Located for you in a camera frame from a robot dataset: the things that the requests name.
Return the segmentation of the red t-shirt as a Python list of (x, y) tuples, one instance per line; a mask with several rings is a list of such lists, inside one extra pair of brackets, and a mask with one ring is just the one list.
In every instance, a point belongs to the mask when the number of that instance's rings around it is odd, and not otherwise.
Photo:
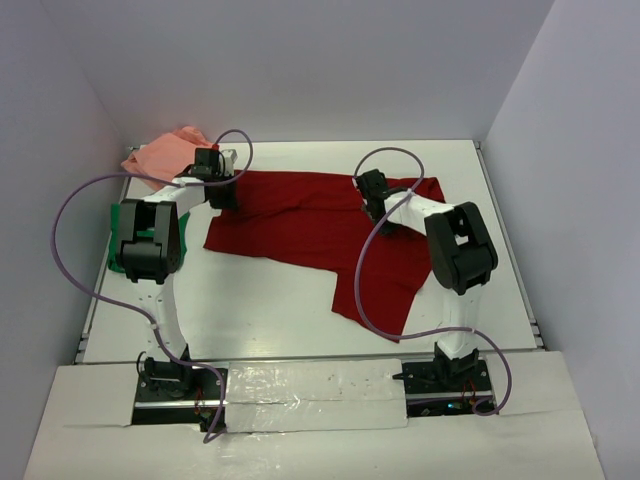
[(373, 224), (348, 175), (250, 171), (237, 199), (238, 210), (211, 220), (206, 249), (333, 272), (334, 313), (402, 334), (431, 272), (424, 235), (400, 226), (369, 241)]

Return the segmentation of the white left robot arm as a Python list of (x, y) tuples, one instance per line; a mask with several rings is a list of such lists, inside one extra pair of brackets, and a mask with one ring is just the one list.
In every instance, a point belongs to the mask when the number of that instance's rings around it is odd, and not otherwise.
[(147, 355), (159, 362), (190, 359), (181, 331), (174, 276), (184, 262), (180, 220), (202, 204), (237, 207), (234, 149), (198, 148), (194, 163), (143, 198), (119, 204), (115, 260), (136, 290), (136, 307), (151, 317)]

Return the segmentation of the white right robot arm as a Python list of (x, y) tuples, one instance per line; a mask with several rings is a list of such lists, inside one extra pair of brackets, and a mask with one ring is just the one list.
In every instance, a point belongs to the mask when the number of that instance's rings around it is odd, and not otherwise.
[(390, 187), (379, 170), (353, 180), (364, 210), (378, 231), (398, 225), (425, 236), (431, 269), (443, 293), (443, 314), (435, 343), (446, 359), (434, 368), (436, 383), (455, 391), (467, 382), (466, 362), (477, 350), (473, 339), (484, 286), (498, 266), (498, 255), (482, 214), (473, 202), (440, 203), (408, 187)]

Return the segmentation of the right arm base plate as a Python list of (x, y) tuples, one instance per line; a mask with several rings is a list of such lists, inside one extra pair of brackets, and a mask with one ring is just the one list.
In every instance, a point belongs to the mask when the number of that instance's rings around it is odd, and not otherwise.
[(485, 414), (495, 408), (484, 360), (454, 367), (444, 356), (403, 362), (393, 379), (403, 383), (409, 418)]

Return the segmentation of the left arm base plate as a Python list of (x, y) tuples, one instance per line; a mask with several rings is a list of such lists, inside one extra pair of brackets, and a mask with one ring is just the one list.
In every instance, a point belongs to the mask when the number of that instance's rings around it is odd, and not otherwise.
[(217, 405), (228, 370), (218, 368), (218, 372), (220, 376), (210, 369), (192, 367), (187, 370), (168, 362), (156, 362), (146, 369), (138, 363), (134, 407), (160, 409)]

